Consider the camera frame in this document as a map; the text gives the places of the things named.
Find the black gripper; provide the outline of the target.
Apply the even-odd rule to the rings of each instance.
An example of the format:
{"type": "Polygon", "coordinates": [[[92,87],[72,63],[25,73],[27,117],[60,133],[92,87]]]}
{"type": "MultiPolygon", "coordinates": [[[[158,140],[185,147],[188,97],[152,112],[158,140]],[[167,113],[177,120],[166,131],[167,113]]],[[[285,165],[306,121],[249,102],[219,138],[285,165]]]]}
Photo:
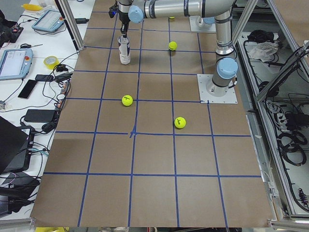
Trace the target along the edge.
{"type": "Polygon", "coordinates": [[[124,38],[127,37],[127,31],[128,31],[128,23],[130,22],[130,19],[128,17],[128,11],[129,11],[130,5],[113,5],[109,8],[109,17],[114,18],[114,16],[118,13],[119,19],[122,22],[121,25],[121,34],[124,38]]]}

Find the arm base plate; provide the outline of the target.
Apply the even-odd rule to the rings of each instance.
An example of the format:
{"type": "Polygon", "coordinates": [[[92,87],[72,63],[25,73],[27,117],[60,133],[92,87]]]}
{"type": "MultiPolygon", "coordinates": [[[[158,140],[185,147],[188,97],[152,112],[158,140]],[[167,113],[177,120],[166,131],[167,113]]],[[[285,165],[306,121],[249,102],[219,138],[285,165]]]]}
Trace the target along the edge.
{"type": "Polygon", "coordinates": [[[212,74],[197,74],[197,83],[201,103],[237,104],[235,88],[230,81],[227,87],[218,87],[212,82],[212,74]]]}
{"type": "Polygon", "coordinates": [[[201,18],[200,16],[190,16],[189,21],[191,32],[216,33],[214,17],[201,18]]]}

